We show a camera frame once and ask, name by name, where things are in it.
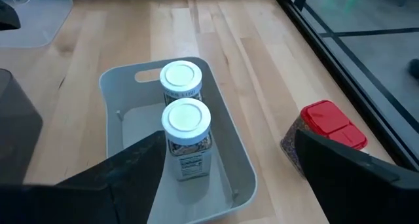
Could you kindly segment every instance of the plastic container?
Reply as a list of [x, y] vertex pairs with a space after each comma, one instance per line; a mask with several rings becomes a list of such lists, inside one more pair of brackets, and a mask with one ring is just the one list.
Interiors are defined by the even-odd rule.
[[179, 181], [210, 174], [210, 123], [210, 110], [199, 100], [183, 98], [164, 109], [162, 125]]
[[21, 28], [0, 31], [0, 47], [41, 47], [49, 44], [61, 28], [72, 0], [3, 0], [19, 16]]
[[328, 100], [313, 103], [301, 110], [299, 117], [281, 140], [281, 148], [303, 177], [304, 174], [295, 152], [295, 133], [298, 129], [309, 130], [351, 148], [367, 152], [364, 149], [368, 143], [365, 135], [334, 103]]
[[[199, 58], [182, 58], [199, 66], [205, 104], [211, 111], [209, 176], [179, 182], [166, 153], [162, 179], [148, 223], [201, 223], [249, 204], [257, 190], [256, 173], [224, 104], [209, 65]], [[174, 60], [116, 67], [100, 77], [107, 111], [107, 156], [163, 130], [165, 108], [160, 81], [137, 82], [139, 71], [162, 68]]]
[[23, 182], [42, 125], [12, 73], [0, 69], [0, 183]]
[[202, 72], [189, 61], [178, 60], [167, 64], [160, 72], [166, 105], [180, 98], [194, 98], [202, 101]]

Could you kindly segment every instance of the red-lidded container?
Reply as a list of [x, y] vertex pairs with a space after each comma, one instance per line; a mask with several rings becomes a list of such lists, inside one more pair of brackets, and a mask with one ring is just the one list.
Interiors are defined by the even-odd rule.
[[365, 135], [334, 103], [322, 100], [306, 106], [281, 141], [281, 148], [302, 176], [304, 174], [294, 144], [298, 129], [310, 130], [357, 150], [363, 149], [368, 143]]

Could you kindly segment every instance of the red lid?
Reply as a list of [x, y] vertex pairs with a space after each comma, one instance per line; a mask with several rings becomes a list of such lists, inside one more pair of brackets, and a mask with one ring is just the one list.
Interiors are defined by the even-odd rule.
[[301, 110], [301, 117], [310, 129], [331, 140], [354, 149], [367, 145], [365, 135], [332, 102], [322, 100]]

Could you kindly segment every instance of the spice jar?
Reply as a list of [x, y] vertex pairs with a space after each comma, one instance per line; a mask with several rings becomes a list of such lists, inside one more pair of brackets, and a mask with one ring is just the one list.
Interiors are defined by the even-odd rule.
[[300, 115], [281, 140], [282, 150], [303, 177], [295, 151], [297, 129], [309, 130], [353, 149], [366, 152], [364, 147], [367, 145], [367, 138], [334, 103], [328, 100], [313, 103], [301, 110]]
[[179, 99], [163, 110], [171, 167], [179, 181], [210, 174], [210, 122], [210, 111], [199, 100]]
[[178, 60], [167, 64], [160, 72], [160, 82], [166, 105], [180, 98], [202, 101], [202, 72], [194, 63]]

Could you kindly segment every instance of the wood grain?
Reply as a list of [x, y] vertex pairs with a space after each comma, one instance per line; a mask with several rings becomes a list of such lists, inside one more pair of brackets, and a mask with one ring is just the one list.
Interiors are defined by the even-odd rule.
[[318, 100], [335, 102], [371, 155], [392, 162], [275, 0], [82, 0], [48, 46], [0, 49], [45, 122], [25, 182], [57, 183], [105, 159], [104, 71], [183, 56], [210, 64], [258, 175], [253, 203], [215, 223], [327, 222], [279, 147]]

